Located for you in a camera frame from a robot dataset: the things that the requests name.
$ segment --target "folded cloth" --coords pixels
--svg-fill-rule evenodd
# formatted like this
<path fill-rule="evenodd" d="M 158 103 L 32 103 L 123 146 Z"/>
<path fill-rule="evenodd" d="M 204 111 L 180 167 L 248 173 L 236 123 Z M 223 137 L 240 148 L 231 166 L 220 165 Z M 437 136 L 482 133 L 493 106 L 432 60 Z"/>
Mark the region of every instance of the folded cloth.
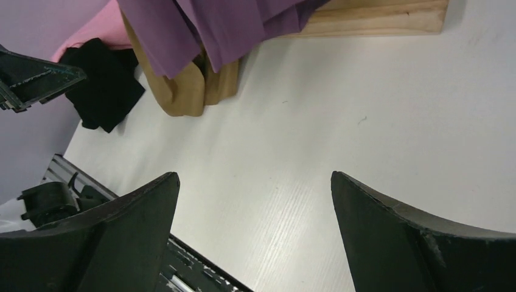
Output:
<path fill-rule="evenodd" d="M 206 48 L 215 72 L 269 38 L 300 32 L 329 0 L 119 0 L 156 75 L 174 78 Z"/>
<path fill-rule="evenodd" d="M 88 76 L 86 83 L 65 94 L 82 118 L 83 127 L 101 127 L 110 133 L 145 92 L 133 76 L 138 61 L 132 51 L 112 52 L 95 38 L 62 56 L 60 63 L 79 67 Z"/>
<path fill-rule="evenodd" d="M 197 117 L 203 114 L 205 105 L 216 105 L 237 93 L 239 61 L 224 65 L 219 73 L 215 73 L 205 52 L 198 55 L 173 79 L 157 76 L 131 24 L 124 15 L 122 17 L 149 88 L 158 105 L 168 115 Z"/>
<path fill-rule="evenodd" d="M 110 0 L 106 6 L 81 29 L 70 36 L 54 53 L 53 62 L 59 62 L 69 47 L 80 47 L 85 42 L 100 38 L 111 50 L 130 49 L 131 42 L 127 37 L 120 8 L 116 0 Z"/>

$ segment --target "wooden block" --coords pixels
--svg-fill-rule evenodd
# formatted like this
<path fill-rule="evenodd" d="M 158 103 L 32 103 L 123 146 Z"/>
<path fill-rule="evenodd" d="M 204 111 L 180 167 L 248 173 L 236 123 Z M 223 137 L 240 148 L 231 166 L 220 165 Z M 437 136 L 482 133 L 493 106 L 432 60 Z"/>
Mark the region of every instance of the wooden block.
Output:
<path fill-rule="evenodd" d="M 213 71 L 211 63 L 207 61 L 204 70 L 206 90 L 204 105 L 216 105 L 221 100 L 235 96 L 239 89 L 240 60 L 222 66 L 218 73 Z"/>
<path fill-rule="evenodd" d="M 449 0 L 333 0 L 290 38 L 439 33 Z"/>

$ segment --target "purple fabric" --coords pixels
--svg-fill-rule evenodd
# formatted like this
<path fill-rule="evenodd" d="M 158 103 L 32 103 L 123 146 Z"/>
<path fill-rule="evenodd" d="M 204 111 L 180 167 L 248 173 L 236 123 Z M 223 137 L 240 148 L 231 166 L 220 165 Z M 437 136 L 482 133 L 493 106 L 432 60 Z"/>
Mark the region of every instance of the purple fabric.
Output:
<path fill-rule="evenodd" d="M 118 0 L 154 72 L 168 78 L 199 54 L 199 42 L 218 72 L 264 40 L 300 32 L 328 1 Z"/>
<path fill-rule="evenodd" d="M 173 0 L 118 0 L 156 75 L 174 78 L 201 49 Z"/>

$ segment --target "black cloth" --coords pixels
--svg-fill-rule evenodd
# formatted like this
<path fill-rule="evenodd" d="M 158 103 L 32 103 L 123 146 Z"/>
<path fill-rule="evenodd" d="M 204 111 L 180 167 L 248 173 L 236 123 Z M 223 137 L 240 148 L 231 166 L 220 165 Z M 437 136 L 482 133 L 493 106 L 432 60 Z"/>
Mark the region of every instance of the black cloth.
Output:
<path fill-rule="evenodd" d="M 111 51 L 94 38 L 80 48 L 68 48 L 60 63 L 79 67 L 88 76 L 87 82 L 65 94 L 85 128 L 101 127 L 110 133 L 145 92 L 133 75 L 138 60 L 132 49 Z"/>

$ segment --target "beige fabric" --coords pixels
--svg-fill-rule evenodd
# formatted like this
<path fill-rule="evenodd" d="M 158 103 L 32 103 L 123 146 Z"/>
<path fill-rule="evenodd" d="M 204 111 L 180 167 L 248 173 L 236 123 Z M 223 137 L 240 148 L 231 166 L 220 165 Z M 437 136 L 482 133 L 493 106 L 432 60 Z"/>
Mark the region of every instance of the beige fabric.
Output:
<path fill-rule="evenodd" d="M 216 105 L 237 93 L 239 61 L 224 65 L 219 73 L 215 73 L 205 52 L 188 64 L 174 79 L 157 76 L 123 13 L 122 19 L 148 85 L 156 101 L 168 115 L 198 117 L 203 114 L 205 105 Z"/>
<path fill-rule="evenodd" d="M 215 73 L 207 59 L 204 69 L 206 79 L 206 90 L 204 93 L 205 105 L 216 105 L 219 101 L 237 94 L 239 79 L 239 60 L 224 65 L 219 73 Z"/>

